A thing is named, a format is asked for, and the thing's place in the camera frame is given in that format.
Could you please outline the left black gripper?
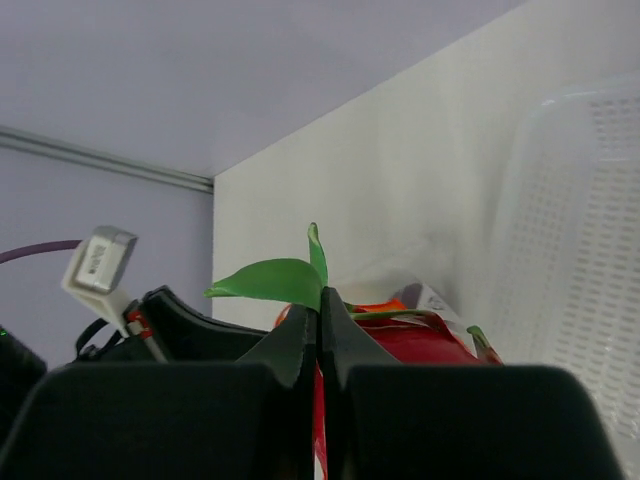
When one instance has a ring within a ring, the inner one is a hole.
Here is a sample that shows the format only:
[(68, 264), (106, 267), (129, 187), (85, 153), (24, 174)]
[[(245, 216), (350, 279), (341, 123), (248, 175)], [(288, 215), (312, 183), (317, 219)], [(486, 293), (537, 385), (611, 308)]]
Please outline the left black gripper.
[(184, 303), (167, 286), (133, 301), (125, 310), (125, 321), (138, 327), (136, 336), (115, 332), (101, 347), (90, 341), (107, 322), (91, 323), (75, 344), (77, 362), (153, 361), (156, 346), (169, 361), (236, 361), (263, 337), (264, 330), (216, 320)]

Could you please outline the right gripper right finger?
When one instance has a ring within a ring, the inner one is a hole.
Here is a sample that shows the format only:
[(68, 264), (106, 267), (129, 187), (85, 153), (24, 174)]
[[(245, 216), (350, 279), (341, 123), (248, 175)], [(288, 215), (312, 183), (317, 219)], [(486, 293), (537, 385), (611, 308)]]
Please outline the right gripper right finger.
[(404, 365), (323, 291), (332, 479), (619, 479), (596, 408), (548, 366)]

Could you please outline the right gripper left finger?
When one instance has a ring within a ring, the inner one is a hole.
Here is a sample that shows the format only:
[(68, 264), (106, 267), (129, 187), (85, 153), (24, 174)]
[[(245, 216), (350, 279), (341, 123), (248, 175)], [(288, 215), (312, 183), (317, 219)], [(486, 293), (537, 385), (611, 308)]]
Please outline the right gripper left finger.
[(5, 479), (310, 479), (316, 314), (234, 362), (75, 364), (46, 375), (1, 451)]

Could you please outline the pink dragon fruit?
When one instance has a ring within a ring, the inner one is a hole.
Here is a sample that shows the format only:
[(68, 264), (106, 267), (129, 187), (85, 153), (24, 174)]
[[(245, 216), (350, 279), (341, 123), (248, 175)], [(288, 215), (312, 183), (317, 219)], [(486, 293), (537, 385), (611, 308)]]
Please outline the pink dragon fruit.
[(457, 474), (439, 466), (441, 453), (418, 434), (394, 426), (389, 440), (369, 435), (388, 426), (393, 410), (352, 425), (352, 388), (341, 387), (355, 365), (402, 367), (498, 365), (501, 360), (477, 326), (468, 348), (435, 311), (409, 308), (394, 298), (352, 305), (328, 286), (327, 262), (316, 224), (307, 230), (309, 258), (276, 258), (247, 265), (214, 282), (207, 298), (250, 298), (285, 303), (274, 328), (243, 359), (263, 363), (279, 382), (260, 435), (276, 479), (339, 479), (366, 468), (367, 479), (433, 479)]

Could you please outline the clear zip bag orange zipper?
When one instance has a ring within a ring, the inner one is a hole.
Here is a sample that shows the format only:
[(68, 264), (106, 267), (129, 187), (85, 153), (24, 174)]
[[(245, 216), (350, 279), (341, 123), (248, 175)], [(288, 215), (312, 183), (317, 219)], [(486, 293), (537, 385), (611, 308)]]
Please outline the clear zip bag orange zipper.
[(466, 331), (469, 322), (454, 311), (438, 290), (407, 272), (392, 271), (386, 276), (349, 280), (336, 289), (344, 300), (352, 304), (378, 304), (397, 298), (408, 308), (434, 312), (441, 316), (471, 353), (475, 353), (472, 338)]

